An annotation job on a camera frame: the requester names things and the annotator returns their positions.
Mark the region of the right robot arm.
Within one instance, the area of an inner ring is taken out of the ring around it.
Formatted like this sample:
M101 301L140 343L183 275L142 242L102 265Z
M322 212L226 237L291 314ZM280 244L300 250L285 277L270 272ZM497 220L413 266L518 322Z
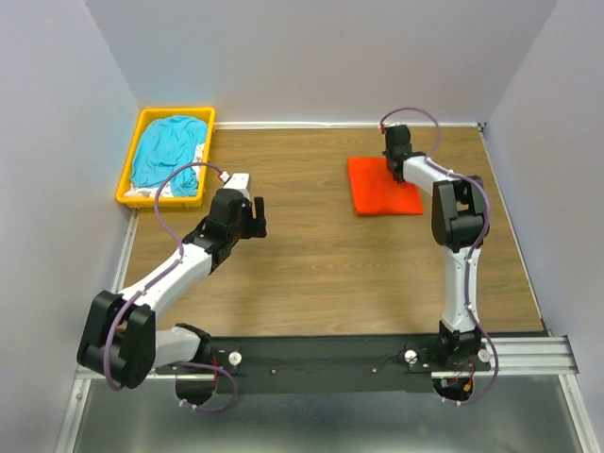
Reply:
M478 176L465 176L398 144L383 152L397 182L409 182L431 196L431 231L443 248L445 309L435 352L444 366L477 355L482 332L477 309L478 262L490 228L490 202Z

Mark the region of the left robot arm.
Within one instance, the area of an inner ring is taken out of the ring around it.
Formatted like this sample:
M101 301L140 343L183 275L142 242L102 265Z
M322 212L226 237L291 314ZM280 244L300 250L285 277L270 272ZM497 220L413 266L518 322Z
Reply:
M115 389L134 389L156 368L210 362L210 336L187 324L159 331L157 321L195 282L210 276L240 240L266 236L262 197L220 189L209 214L177 242L175 253L135 285L94 297L76 353L79 365Z

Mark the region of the orange t shirt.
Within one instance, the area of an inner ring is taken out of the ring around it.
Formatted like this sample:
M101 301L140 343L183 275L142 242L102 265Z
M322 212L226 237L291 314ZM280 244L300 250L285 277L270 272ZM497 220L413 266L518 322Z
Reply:
M386 167L386 159L347 159L353 210L359 216L422 215L424 206L419 189L396 182Z

